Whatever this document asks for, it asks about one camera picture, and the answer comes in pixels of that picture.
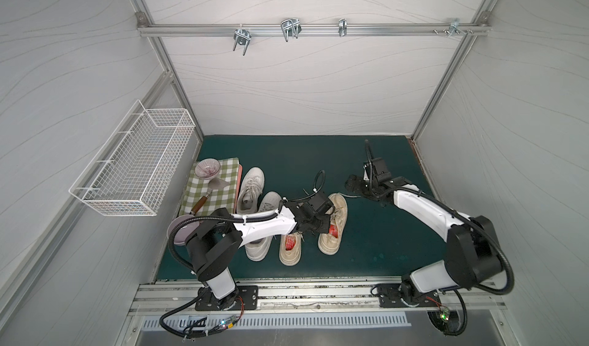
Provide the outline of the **beige lace sneaker with laces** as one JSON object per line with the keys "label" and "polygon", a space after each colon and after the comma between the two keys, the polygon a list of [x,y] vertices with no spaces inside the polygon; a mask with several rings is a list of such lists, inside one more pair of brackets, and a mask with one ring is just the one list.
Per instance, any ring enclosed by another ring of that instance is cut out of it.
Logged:
{"label": "beige lace sneaker with laces", "polygon": [[338,227],[339,237],[336,239],[331,236],[329,232],[319,235],[318,248],[325,255],[335,255],[341,246],[343,232],[348,221],[348,204],[345,197],[340,193],[333,193],[329,196],[329,200],[333,203],[333,207],[328,211],[330,224]]}

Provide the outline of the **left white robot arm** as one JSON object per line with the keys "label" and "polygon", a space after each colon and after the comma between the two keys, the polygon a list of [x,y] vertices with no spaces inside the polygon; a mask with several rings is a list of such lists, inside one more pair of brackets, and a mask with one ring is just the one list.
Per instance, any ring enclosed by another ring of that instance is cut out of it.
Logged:
{"label": "left white robot arm", "polygon": [[333,213],[334,203],[316,192],[298,200],[280,199],[276,209],[265,212],[231,214],[220,208],[210,216],[179,217],[167,235],[167,250],[214,299],[234,301],[238,290],[229,265],[239,249],[275,235],[327,234]]}

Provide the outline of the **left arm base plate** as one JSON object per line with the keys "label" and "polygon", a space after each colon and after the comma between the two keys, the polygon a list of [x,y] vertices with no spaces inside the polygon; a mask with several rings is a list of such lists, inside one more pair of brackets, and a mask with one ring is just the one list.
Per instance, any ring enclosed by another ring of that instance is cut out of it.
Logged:
{"label": "left arm base plate", "polygon": [[236,286],[227,297],[219,300],[211,289],[205,287],[199,290],[200,300],[195,304],[197,311],[238,311],[256,310],[258,306],[258,286]]}

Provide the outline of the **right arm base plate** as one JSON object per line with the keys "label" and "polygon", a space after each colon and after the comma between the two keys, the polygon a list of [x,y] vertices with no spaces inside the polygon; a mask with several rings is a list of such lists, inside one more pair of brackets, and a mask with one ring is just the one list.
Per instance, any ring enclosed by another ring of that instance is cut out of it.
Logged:
{"label": "right arm base plate", "polygon": [[439,307],[442,303],[436,292],[422,293],[409,283],[381,283],[373,286],[370,294],[381,308]]}

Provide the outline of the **red orange insole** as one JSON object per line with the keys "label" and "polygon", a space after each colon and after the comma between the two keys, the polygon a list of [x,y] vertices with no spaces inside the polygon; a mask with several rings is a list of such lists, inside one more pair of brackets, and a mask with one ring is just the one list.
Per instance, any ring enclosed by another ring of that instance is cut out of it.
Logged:
{"label": "red orange insole", "polygon": [[339,230],[338,227],[334,224],[331,224],[329,227],[329,232],[328,232],[331,236],[333,236],[334,238],[338,238],[339,237]]}

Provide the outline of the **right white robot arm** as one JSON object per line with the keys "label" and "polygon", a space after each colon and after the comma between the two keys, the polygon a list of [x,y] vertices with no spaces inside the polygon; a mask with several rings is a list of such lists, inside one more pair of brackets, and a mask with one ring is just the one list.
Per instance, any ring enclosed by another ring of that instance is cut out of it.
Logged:
{"label": "right white robot arm", "polygon": [[515,287],[515,273],[501,249],[493,223],[484,216],[468,216],[426,194],[404,177],[393,177],[381,158],[364,164],[362,177],[351,175],[349,192],[389,203],[408,212],[446,244],[444,259],[406,275],[400,290],[406,296],[435,290],[479,289],[507,295]]}

